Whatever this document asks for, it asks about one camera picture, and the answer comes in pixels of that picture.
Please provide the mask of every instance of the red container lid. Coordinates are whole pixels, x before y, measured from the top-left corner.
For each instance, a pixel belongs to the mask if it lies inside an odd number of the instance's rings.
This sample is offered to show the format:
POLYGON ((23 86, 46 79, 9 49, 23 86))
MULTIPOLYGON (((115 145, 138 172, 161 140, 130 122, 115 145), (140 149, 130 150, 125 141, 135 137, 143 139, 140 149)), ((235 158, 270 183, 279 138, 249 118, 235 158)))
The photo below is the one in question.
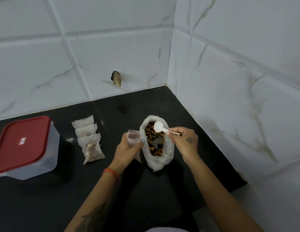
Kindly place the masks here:
POLYGON ((0 136, 0 173, 33 164, 47 148, 51 120, 48 116, 15 121, 0 136))

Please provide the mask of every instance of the forearm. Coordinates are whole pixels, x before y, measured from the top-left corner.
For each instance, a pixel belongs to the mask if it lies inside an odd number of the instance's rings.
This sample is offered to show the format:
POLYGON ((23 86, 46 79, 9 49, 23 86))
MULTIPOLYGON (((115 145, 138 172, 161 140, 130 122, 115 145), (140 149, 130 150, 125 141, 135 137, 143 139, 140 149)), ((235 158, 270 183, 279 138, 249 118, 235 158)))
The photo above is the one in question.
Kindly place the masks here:
POLYGON ((221 232, 263 231, 200 158, 188 165, 221 232))
POLYGON ((105 172, 64 232, 100 231, 106 211, 105 202, 115 183, 116 178, 110 172, 105 172))

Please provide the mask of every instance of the plastic bag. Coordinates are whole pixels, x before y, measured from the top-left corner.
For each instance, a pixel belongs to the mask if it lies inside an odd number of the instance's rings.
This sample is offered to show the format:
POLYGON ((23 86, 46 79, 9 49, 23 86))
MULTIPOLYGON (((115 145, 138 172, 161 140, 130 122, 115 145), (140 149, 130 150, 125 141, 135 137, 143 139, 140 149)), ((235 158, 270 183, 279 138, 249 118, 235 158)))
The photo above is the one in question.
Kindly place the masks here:
POLYGON ((103 154, 99 144, 100 140, 100 133, 77 139, 78 144, 82 147, 83 154, 86 158, 83 164, 105 158, 105 155, 103 154))
MULTIPOLYGON (((143 124, 140 126, 141 139, 146 140, 146 134, 144 129, 148 125, 149 122, 152 121, 161 121, 163 123, 164 128, 168 129, 168 125, 163 118, 158 116, 148 116, 143 124)), ((174 148, 175 143, 170 142, 170 138, 165 134, 164 135, 164 146, 163 146, 163 154, 162 156, 153 156, 150 152, 149 145, 145 142, 142 147, 145 159, 147 161, 148 166, 153 170, 153 172, 161 170, 166 164, 169 164, 174 158, 174 148)))
POLYGON ((84 118, 81 120, 75 120, 75 122, 72 122, 72 125, 75 129, 80 129, 80 128, 87 127, 87 126, 93 125, 93 124, 94 124, 93 115, 89 116, 88 118, 84 118))
POLYGON ((89 125, 80 129, 75 129, 78 138, 84 138, 87 136, 94 135, 97 130, 97 124, 89 125))
MULTIPOLYGON (((136 131, 136 130, 129 130, 126 134, 126 137, 127 137, 127 142, 129 144, 129 147, 132 148, 140 142, 141 133, 139 131, 136 131)), ((141 161, 140 161, 140 150, 136 154, 135 159, 138 160, 141 163, 141 161)))

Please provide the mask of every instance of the black countertop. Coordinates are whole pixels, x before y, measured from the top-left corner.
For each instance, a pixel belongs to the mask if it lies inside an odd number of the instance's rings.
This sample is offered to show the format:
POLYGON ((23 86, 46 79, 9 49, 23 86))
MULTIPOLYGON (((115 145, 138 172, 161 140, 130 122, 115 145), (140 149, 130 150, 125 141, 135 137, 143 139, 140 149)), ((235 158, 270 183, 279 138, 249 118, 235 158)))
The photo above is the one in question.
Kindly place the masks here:
MULTIPOLYGON (((139 130, 148 115, 162 117, 169 127, 194 129, 199 155, 228 191, 245 184, 168 87, 2 120, 0 134, 9 122, 40 115, 49 116, 61 135, 58 164, 55 170, 24 181, 0 177, 1 232, 63 231, 111 163, 122 134, 139 130), (83 165, 71 122, 90 115, 101 133, 106 158, 83 165)), ((129 165, 113 193, 106 230, 145 231, 204 205, 190 169, 175 148, 171 163, 156 173, 144 158, 142 164, 134 160, 129 165)))

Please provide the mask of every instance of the wrist tattoo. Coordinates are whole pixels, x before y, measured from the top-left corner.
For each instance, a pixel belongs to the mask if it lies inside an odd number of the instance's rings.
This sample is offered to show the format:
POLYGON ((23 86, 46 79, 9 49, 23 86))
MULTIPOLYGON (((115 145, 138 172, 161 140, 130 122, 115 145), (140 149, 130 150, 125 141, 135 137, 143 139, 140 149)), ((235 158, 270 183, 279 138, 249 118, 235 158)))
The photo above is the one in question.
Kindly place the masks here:
POLYGON ((189 142, 190 144, 192 143, 193 139, 191 137, 187 138, 187 142, 189 142))
POLYGON ((102 231, 106 214, 106 202, 93 209, 88 215, 82 216, 83 221, 76 227, 75 232, 102 231))

